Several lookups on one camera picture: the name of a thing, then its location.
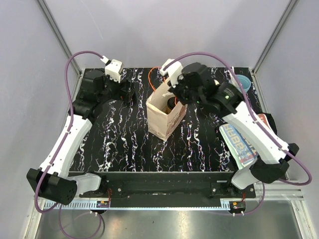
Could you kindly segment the single black cup lid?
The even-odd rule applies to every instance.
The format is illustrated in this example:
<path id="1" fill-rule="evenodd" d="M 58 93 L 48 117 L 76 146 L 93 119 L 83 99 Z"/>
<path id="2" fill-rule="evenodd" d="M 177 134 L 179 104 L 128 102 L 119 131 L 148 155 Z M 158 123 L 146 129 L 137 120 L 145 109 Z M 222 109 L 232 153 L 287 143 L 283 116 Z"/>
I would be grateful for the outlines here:
<path id="1" fill-rule="evenodd" d="M 167 101 L 167 105 L 170 104 L 170 105 L 175 105 L 177 104 L 177 99 L 176 97 L 171 97 L 169 98 L 169 100 Z"/>

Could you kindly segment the paper bag orange handles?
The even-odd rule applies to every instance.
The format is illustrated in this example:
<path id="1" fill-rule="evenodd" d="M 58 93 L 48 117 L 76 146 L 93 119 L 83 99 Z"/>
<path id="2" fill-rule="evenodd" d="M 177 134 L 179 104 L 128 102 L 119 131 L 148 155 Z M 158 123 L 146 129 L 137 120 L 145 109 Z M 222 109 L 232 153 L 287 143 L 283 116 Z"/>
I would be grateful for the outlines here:
<path id="1" fill-rule="evenodd" d="M 165 79 L 157 88 L 153 86 L 151 75 L 154 71 L 158 71 L 158 69 L 159 67 L 153 67 L 148 73 L 149 85 L 153 89 L 153 92 L 146 101 L 148 131 L 159 139 L 167 141 L 185 117 L 187 105 L 183 105 L 177 101 L 176 106 L 170 114 L 167 115 L 164 112 L 169 98 L 175 96 L 168 91 L 168 79 Z"/>

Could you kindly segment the single brown paper cup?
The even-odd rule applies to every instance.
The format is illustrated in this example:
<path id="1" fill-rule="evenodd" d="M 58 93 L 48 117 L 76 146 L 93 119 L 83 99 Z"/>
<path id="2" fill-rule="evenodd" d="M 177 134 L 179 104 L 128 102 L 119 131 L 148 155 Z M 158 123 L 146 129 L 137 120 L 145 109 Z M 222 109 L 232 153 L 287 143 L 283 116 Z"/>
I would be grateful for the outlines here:
<path id="1" fill-rule="evenodd" d="M 170 104 L 168 104 L 168 105 L 166 106 L 164 112 L 168 115 L 168 114 L 170 114 L 170 112 L 173 110 L 174 107 L 175 107 L 175 105 L 170 105 Z"/>

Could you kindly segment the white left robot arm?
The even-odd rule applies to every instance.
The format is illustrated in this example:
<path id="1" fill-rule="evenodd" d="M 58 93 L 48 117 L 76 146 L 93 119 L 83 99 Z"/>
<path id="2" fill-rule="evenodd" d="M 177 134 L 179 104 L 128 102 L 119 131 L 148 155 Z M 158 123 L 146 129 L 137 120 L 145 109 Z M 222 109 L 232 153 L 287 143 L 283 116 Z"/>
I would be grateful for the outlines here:
<path id="1" fill-rule="evenodd" d="M 108 190 L 106 180 L 98 173 L 69 176 L 71 162 L 87 132 L 91 129 L 103 104 L 109 100 L 129 103 L 135 93 L 133 82 L 111 80 L 100 69 L 84 73 L 80 89 L 72 103 L 66 125 L 52 151 L 37 169 L 29 169 L 26 178 L 36 195 L 68 205 L 74 197 L 92 192 L 103 197 Z"/>

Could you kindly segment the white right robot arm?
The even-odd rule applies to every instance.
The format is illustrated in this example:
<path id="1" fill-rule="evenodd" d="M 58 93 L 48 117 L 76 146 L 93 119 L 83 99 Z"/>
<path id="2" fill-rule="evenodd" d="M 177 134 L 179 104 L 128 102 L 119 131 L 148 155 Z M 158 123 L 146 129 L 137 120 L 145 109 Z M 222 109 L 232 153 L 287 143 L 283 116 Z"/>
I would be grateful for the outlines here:
<path id="1" fill-rule="evenodd" d="M 250 165 L 239 169 L 226 185 L 231 197 L 238 197 L 244 189 L 258 181 L 270 184 L 280 179 L 289 168 L 289 160 L 299 148 L 288 144 L 246 105 L 244 95 L 232 84 L 219 84 L 207 66 L 198 62 L 182 67 L 180 62 L 163 67 L 168 75 L 168 91 L 183 105 L 198 104 L 232 125 L 258 153 Z"/>

